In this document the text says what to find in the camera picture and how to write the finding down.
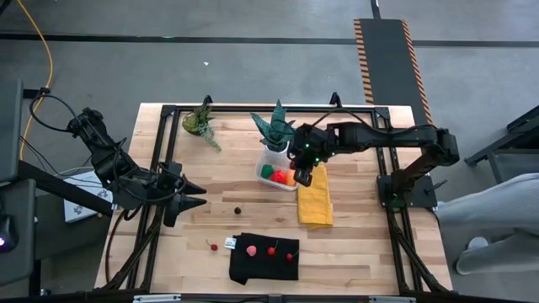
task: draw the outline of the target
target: black cloth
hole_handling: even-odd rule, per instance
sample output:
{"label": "black cloth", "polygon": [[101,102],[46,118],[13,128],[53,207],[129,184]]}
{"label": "black cloth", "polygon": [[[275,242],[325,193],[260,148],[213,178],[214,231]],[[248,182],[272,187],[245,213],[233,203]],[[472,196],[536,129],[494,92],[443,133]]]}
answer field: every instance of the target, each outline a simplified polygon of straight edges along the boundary
{"label": "black cloth", "polygon": [[[230,279],[245,285],[248,279],[298,280],[297,267],[300,259],[300,241],[242,233],[234,236],[236,248],[230,255]],[[249,256],[247,247],[254,245],[256,254]],[[268,255],[268,248],[275,248],[273,256]],[[295,255],[291,262],[286,254]]]}

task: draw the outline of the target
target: green plant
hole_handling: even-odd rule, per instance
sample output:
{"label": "green plant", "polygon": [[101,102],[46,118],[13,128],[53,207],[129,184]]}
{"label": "green plant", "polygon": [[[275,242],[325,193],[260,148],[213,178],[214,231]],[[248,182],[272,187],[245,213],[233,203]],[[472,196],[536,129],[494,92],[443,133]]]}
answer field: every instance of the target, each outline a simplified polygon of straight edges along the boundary
{"label": "green plant", "polygon": [[197,130],[199,131],[202,138],[204,138],[204,140],[208,142],[211,147],[217,149],[218,152],[221,151],[221,146],[219,146],[219,143],[213,140],[213,136],[215,135],[215,133],[213,132],[213,129],[209,124],[199,124]]}
{"label": "green plant", "polygon": [[182,121],[182,126],[189,133],[194,135],[200,135],[210,146],[221,151],[221,147],[217,142],[213,140],[215,135],[213,129],[208,124],[213,117],[210,117],[211,108],[207,104],[203,104],[199,108],[193,110],[192,113],[187,114]]}
{"label": "green plant", "polygon": [[285,121],[286,109],[282,107],[280,100],[277,100],[277,105],[273,110],[269,123],[255,113],[251,113],[251,117],[256,127],[259,128],[260,134],[264,137],[260,142],[268,146],[271,150],[279,152],[284,148],[283,145],[294,137],[295,130],[292,128],[292,124],[295,121]]}

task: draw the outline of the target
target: concrete floor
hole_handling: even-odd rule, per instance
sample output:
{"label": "concrete floor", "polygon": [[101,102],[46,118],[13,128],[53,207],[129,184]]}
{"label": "concrete floor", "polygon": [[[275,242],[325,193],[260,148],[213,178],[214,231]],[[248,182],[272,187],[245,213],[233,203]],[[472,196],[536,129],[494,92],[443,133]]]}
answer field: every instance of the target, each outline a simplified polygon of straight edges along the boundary
{"label": "concrete floor", "polygon": [[[49,33],[221,37],[354,38],[352,19],[370,18],[368,0],[26,0]],[[417,40],[539,40],[535,0],[380,0],[383,18],[406,19]],[[0,30],[32,31],[14,3]],[[139,103],[194,102],[206,94],[223,102],[327,103],[338,91],[345,104],[365,102],[353,45],[204,45],[51,42],[54,94],[75,110],[104,113],[114,138],[131,138]],[[539,49],[419,48],[416,50],[435,123],[458,139],[462,157],[503,135],[505,125],[537,105]],[[0,77],[44,85],[48,62],[40,42],[0,40]],[[46,103],[39,115],[60,127],[66,110]],[[57,169],[88,157],[81,141],[36,124],[29,141]],[[37,163],[27,152],[28,161]],[[462,162],[437,168],[441,200],[494,184],[489,167]],[[501,231],[448,230],[442,237],[451,264],[466,243]],[[56,293],[93,287],[103,243],[45,263],[43,285]],[[78,264],[84,260],[84,268]],[[539,301],[538,272],[472,274],[451,269],[455,290]],[[23,295],[21,287],[0,296]]]}

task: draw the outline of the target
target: yellow cloth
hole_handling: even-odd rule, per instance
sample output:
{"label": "yellow cloth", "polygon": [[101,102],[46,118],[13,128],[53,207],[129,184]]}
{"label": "yellow cloth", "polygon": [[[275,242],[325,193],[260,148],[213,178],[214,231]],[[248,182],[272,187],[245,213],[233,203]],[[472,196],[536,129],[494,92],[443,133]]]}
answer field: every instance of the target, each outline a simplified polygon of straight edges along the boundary
{"label": "yellow cloth", "polygon": [[328,175],[320,163],[312,170],[311,186],[297,189],[297,216],[309,227],[329,227],[334,224],[334,213],[329,200]]}

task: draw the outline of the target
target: metal bracket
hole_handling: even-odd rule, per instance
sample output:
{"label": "metal bracket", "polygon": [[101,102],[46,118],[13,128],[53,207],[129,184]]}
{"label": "metal bracket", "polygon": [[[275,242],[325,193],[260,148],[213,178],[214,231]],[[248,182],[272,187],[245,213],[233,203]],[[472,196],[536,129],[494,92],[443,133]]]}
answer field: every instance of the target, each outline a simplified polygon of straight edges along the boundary
{"label": "metal bracket", "polygon": [[423,176],[414,184],[414,189],[408,193],[393,193],[391,176],[378,176],[376,180],[380,204],[392,208],[408,207],[432,208],[436,207],[435,188],[430,176]]}
{"label": "metal bracket", "polygon": [[167,117],[176,110],[176,105],[163,105],[161,108],[161,117]]}
{"label": "metal bracket", "polygon": [[391,115],[389,114],[389,108],[374,108],[374,111],[377,113],[376,117],[379,115],[383,119],[389,121],[391,119]]}
{"label": "metal bracket", "polygon": [[202,102],[202,107],[205,107],[206,105],[213,103],[213,100],[211,99],[210,95],[206,95],[204,97],[204,101]]}
{"label": "metal bracket", "polygon": [[340,102],[340,97],[337,92],[331,94],[331,99],[329,100],[330,105],[336,105],[337,108],[342,108],[343,104]]}
{"label": "metal bracket", "polygon": [[372,296],[372,297],[369,297],[369,302],[370,303],[415,303],[415,298]]}
{"label": "metal bracket", "polygon": [[23,90],[23,98],[25,99],[33,99],[42,93],[51,93],[51,90],[49,88],[40,88],[40,89],[24,89]]}
{"label": "metal bracket", "polygon": [[167,303],[180,302],[181,294],[176,295],[136,295],[133,297],[133,303]]}

